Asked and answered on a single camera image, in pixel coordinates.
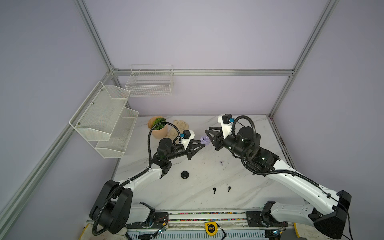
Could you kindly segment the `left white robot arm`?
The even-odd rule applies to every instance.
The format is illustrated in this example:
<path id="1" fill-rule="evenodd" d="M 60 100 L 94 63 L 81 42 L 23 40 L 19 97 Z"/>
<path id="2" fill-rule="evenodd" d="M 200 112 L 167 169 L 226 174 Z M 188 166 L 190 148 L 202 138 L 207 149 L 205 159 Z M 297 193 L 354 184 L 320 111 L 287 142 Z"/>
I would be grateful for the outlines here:
<path id="1" fill-rule="evenodd" d="M 206 145 L 195 140 L 193 131 L 177 131 L 171 140 L 159 141 L 157 152 L 149 153 L 149 165 L 135 176 L 123 181 L 107 181 L 102 187 L 91 211 L 93 220 L 92 234 L 98 236 L 104 232 L 117 234 L 129 224 L 141 224 L 150 228 L 154 224 L 155 208 L 140 202 L 133 204 L 134 193 L 164 177 L 172 167 L 172 159 L 186 156 L 188 160 Z"/>

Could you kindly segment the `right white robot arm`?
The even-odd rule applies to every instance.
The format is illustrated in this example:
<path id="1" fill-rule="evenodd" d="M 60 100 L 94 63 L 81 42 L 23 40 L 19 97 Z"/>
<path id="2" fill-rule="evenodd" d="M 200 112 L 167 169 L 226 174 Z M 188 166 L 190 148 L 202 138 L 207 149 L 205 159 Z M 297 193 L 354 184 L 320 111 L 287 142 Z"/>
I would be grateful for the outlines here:
<path id="1" fill-rule="evenodd" d="M 260 146 L 261 135 L 248 116 L 218 117 L 219 127 L 205 133 L 216 151 L 227 149 L 253 175 L 267 177 L 303 198 L 304 205 L 285 205 L 267 201 L 260 213 L 261 224 L 270 227 L 285 222 L 314 227 L 321 234 L 339 240 L 350 227 L 349 207 L 352 196 L 333 191 L 297 172 L 279 156 Z"/>

